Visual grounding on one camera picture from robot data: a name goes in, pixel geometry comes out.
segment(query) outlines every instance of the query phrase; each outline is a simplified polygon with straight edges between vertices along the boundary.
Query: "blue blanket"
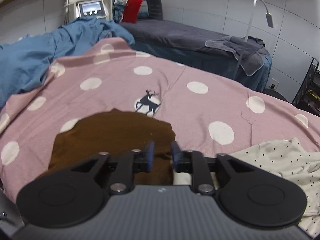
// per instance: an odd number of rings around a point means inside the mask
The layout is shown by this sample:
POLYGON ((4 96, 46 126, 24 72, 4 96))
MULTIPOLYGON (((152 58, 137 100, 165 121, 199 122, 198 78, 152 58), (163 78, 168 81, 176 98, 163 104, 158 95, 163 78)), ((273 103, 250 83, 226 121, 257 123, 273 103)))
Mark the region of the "blue blanket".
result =
POLYGON ((113 21, 87 17, 77 19, 40 36, 0 45, 0 110, 13 95, 40 87, 49 65, 62 56, 79 56, 99 40, 122 37, 129 45, 133 36, 113 21))

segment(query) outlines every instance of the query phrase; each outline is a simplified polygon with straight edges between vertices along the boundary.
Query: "power outlet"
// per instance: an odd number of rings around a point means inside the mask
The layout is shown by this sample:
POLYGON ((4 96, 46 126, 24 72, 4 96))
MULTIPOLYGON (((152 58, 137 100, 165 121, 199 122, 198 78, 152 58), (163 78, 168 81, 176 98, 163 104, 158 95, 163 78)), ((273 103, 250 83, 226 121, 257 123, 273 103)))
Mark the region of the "power outlet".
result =
POLYGON ((271 79, 269 79, 269 82, 268 82, 268 88, 271 88, 272 84, 275 85, 275 87, 273 89, 276 90, 279 85, 279 82, 277 80, 271 78, 271 79))

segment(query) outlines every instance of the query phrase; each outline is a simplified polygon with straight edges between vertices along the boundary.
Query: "white lamp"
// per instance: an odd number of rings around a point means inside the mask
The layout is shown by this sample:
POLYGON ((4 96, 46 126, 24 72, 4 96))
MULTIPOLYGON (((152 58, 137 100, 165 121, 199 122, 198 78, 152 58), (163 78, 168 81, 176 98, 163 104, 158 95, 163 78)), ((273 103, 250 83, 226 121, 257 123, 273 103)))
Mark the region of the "white lamp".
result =
MULTIPOLYGON (((267 5, 266 5, 266 3, 264 2, 264 0, 261 0, 261 1, 263 2, 264 6, 266 7, 266 10, 267 10, 267 12, 266 12, 266 18, 267 18, 268 26, 269 26, 270 28, 273 28, 273 22, 272 22, 271 13, 268 11, 267 5)), ((255 8, 256 8, 256 3, 257 3, 257 0, 254 0, 254 2, 253 2, 253 10, 252 10, 252 13, 251 13, 251 17, 250 17, 250 21, 249 21, 249 25, 248 25, 248 29, 247 29, 247 34, 246 34, 246 36, 245 36, 245 38, 244 38, 244 42, 247 42, 247 41, 248 41, 249 32, 250 32, 251 25, 252 25, 252 21, 253 21, 253 15, 254 15, 255 8)), ((236 66, 236 72, 235 72, 235 73, 237 73, 237 71, 238 71, 239 65, 240 65, 241 60, 242 60, 242 56, 243 56, 243 50, 242 50, 241 55, 240 55, 240 58, 239 58, 239 60, 238 60, 238 64, 237 64, 237 66, 236 66)))

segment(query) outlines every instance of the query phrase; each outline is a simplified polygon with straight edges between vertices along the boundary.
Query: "black deer print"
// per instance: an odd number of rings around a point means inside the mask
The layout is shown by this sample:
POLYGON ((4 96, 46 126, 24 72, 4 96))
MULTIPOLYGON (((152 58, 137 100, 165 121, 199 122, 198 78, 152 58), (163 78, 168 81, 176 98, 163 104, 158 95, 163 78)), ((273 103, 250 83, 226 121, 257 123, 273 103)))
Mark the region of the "black deer print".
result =
POLYGON ((143 107, 143 106, 149 106, 149 111, 146 114, 150 113, 151 111, 153 112, 153 114, 155 114, 156 113, 156 109, 161 104, 157 105, 156 103, 150 101, 150 99, 151 99, 152 96, 156 96, 158 94, 156 94, 156 92, 154 94, 150 94, 151 90, 147 90, 146 92, 147 92, 147 94, 143 98, 141 98, 140 101, 138 101, 136 103, 136 108, 138 107, 138 104, 141 104, 141 106, 139 106, 139 108, 137 108, 136 112, 138 112, 139 109, 141 107, 143 107))

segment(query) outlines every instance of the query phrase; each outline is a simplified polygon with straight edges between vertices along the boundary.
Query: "brown cloth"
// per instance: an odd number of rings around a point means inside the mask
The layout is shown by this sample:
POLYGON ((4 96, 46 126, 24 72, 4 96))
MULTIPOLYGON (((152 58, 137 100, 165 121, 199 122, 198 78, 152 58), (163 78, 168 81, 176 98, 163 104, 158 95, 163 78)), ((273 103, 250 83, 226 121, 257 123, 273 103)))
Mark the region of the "brown cloth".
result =
POLYGON ((170 143, 175 140, 171 125, 145 114, 110 112, 79 120, 69 131, 56 136, 49 169, 45 174, 67 168, 99 152, 121 156, 132 149, 144 149, 155 142, 152 172, 135 175, 135 184, 172 185, 170 143))

